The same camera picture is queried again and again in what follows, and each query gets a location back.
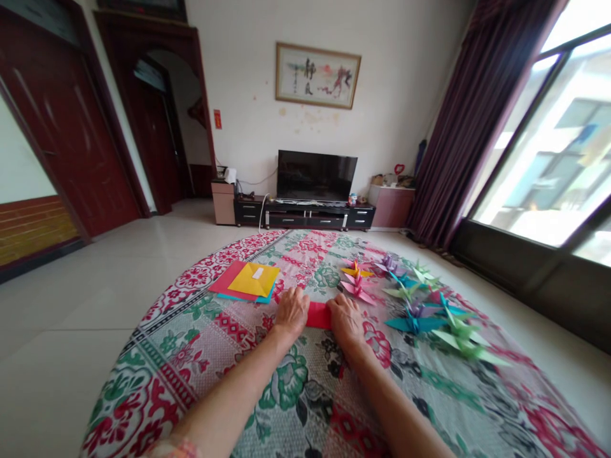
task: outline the wrist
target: wrist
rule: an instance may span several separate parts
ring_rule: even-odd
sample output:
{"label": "wrist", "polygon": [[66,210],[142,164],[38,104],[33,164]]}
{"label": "wrist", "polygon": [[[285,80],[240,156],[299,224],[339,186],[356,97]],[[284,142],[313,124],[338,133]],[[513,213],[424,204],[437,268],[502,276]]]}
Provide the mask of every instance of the wrist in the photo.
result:
{"label": "wrist", "polygon": [[277,338],[280,342],[290,347],[295,343],[297,337],[300,336],[300,333],[295,332],[295,330],[291,329],[289,326],[275,324],[267,336],[274,336],[274,338]]}
{"label": "wrist", "polygon": [[364,340],[351,342],[345,345],[345,348],[342,348],[342,350],[350,363],[362,361],[367,359],[370,354],[373,354],[373,350]]}

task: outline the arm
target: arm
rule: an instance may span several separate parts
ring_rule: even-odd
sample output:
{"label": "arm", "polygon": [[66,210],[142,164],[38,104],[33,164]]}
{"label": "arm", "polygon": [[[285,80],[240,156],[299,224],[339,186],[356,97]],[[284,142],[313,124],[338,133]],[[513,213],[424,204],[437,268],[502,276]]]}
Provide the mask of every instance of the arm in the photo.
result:
{"label": "arm", "polygon": [[358,305],[339,294],[327,302],[331,326],[350,367],[356,372],[386,433],[395,457],[442,457],[454,454],[430,422],[401,391],[385,371],[363,336],[363,319]]}
{"label": "arm", "polygon": [[172,434],[191,441],[204,457],[229,456],[274,370],[304,329],[309,305],[301,288],[290,288],[265,340],[189,411]]}

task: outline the hand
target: hand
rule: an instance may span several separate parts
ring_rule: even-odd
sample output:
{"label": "hand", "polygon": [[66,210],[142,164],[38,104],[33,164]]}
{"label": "hand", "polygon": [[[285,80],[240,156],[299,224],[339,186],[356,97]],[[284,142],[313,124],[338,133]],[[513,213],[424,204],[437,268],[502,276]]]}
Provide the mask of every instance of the hand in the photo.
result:
{"label": "hand", "polygon": [[342,293],[327,302],[331,309],[331,328],[344,354],[350,357],[355,350],[367,347],[363,333],[363,317],[358,304]]}
{"label": "hand", "polygon": [[304,296],[301,288],[289,288],[280,298],[274,329],[285,330],[293,337],[293,341],[296,340],[306,326],[309,308],[310,296]]}

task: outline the black tv cabinet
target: black tv cabinet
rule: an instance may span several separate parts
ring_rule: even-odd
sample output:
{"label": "black tv cabinet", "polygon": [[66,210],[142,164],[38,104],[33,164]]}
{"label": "black tv cabinet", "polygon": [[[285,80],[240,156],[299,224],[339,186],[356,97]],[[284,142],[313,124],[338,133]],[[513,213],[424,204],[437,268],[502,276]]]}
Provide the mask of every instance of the black tv cabinet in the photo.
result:
{"label": "black tv cabinet", "polygon": [[[237,198],[235,200],[235,222],[238,226],[259,224],[262,198]],[[261,225],[270,228],[308,229],[360,229],[368,231],[374,219],[376,208],[369,204],[354,207],[326,207],[321,205],[280,204],[265,202]]]}

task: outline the arched doorway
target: arched doorway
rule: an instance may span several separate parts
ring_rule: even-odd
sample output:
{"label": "arched doorway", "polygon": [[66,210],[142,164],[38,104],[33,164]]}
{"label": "arched doorway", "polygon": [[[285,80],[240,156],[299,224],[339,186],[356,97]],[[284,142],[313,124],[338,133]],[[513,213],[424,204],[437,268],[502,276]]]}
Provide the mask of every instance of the arched doorway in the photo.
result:
{"label": "arched doorway", "polygon": [[[181,119],[186,117],[186,102],[183,85],[172,84],[173,73],[191,76],[196,86],[199,84],[197,97],[193,97],[189,108],[200,99],[199,113],[205,116],[200,119],[202,124],[196,123],[200,128],[195,133],[200,146],[197,149],[200,156],[207,155],[207,163],[214,164],[197,29],[113,13],[96,13],[95,16],[157,212],[165,214],[177,200],[193,196],[191,168],[185,153],[185,143],[189,146],[193,143],[193,130],[189,130],[190,141],[185,142],[181,131],[187,128]],[[146,75],[142,78],[142,73],[147,72],[148,76],[160,74],[165,89],[151,84]],[[180,110],[172,86],[180,87]]]}

